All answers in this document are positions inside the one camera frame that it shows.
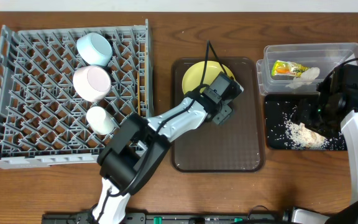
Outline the yellow plate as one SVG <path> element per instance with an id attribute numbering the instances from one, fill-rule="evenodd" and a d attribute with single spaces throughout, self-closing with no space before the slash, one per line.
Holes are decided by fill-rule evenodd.
<path id="1" fill-rule="evenodd" d="M 185 72 L 182 80 L 182 90 L 184 94 L 189 91 L 193 91 L 200 85 L 203 70 L 204 61 L 195 63 Z M 220 72 L 223 72 L 220 64 L 218 62 L 208 60 L 203 83 L 208 85 L 212 84 Z"/>

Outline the white tissue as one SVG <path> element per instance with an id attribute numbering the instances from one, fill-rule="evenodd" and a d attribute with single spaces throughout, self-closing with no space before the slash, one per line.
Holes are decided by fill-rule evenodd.
<path id="1" fill-rule="evenodd" d="M 295 77 L 293 81 L 286 85 L 291 89 L 297 89 L 303 85 L 311 84 L 320 74 L 318 67 L 312 67 L 301 74 L 300 77 Z"/>

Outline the yellow snack wrapper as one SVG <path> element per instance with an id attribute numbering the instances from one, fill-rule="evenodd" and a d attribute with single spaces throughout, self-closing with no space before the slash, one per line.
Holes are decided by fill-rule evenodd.
<path id="1" fill-rule="evenodd" d="M 300 77 L 302 73 L 309 70 L 309 67 L 303 66 L 295 62 L 286 62 L 277 60 L 271 71 L 271 76 L 290 76 L 290 77 Z"/>

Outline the small light green cup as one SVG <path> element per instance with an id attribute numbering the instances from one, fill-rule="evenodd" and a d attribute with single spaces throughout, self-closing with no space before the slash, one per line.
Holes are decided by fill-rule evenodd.
<path id="1" fill-rule="evenodd" d="M 100 106 L 90 108 L 86 113 L 86 120 L 96 134 L 107 135 L 114 130 L 112 116 Z"/>

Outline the white pink-rimmed bowl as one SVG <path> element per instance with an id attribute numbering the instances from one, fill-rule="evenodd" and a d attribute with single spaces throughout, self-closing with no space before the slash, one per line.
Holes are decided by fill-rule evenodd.
<path id="1" fill-rule="evenodd" d="M 90 65 L 74 72 L 73 86 L 84 100 L 95 103 L 110 92 L 111 79 L 103 68 Z"/>

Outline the light blue bowl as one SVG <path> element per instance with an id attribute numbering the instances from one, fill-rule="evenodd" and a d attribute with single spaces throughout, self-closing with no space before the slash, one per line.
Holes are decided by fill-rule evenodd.
<path id="1" fill-rule="evenodd" d="M 81 58 L 90 65 L 105 67 L 112 58 L 112 47 L 98 33 L 89 33 L 77 40 L 76 48 Z"/>

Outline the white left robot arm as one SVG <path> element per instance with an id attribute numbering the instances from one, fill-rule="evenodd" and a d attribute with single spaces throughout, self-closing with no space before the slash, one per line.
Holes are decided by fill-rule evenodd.
<path id="1" fill-rule="evenodd" d="M 233 77 L 221 72 L 212 83 L 201 82 L 179 105 L 159 116 L 130 115 L 97 158 L 103 188 L 89 222 L 120 223 L 130 196 L 150 180 L 171 143 L 204 122 L 225 122 L 232 113 L 230 102 L 243 91 Z"/>

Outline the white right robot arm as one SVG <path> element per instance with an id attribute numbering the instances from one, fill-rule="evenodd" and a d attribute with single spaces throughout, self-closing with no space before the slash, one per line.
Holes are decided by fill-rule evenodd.
<path id="1" fill-rule="evenodd" d="M 342 133 L 351 172 L 351 204 L 331 216 L 294 208 L 288 223 L 358 223 L 358 66 L 351 61 L 338 65 L 319 83 L 317 99 L 304 99 L 294 121 L 326 138 Z"/>

